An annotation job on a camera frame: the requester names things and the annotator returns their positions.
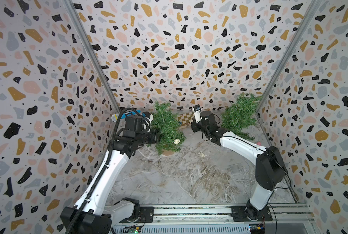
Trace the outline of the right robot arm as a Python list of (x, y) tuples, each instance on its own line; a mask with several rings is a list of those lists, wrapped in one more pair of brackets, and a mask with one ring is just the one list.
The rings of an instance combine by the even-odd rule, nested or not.
[(193, 132), (201, 132), (206, 140), (235, 152), (254, 166), (255, 184), (246, 203), (244, 217), (251, 221), (260, 220), (268, 211), (268, 203), (273, 192), (281, 189), (281, 182), (288, 176), (278, 148), (257, 145), (220, 127), (215, 114), (212, 111), (202, 111), (199, 105), (195, 105), (192, 112)]

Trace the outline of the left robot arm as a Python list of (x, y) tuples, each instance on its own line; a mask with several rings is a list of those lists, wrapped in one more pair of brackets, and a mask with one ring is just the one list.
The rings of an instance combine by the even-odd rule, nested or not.
[(143, 220), (138, 200), (123, 198), (106, 207), (109, 193), (131, 156), (145, 144), (160, 141), (160, 131), (152, 129), (144, 133), (113, 134), (108, 151), (89, 187), (73, 207), (65, 207), (61, 221), (68, 234), (111, 234), (112, 227), (121, 221), (139, 223)]

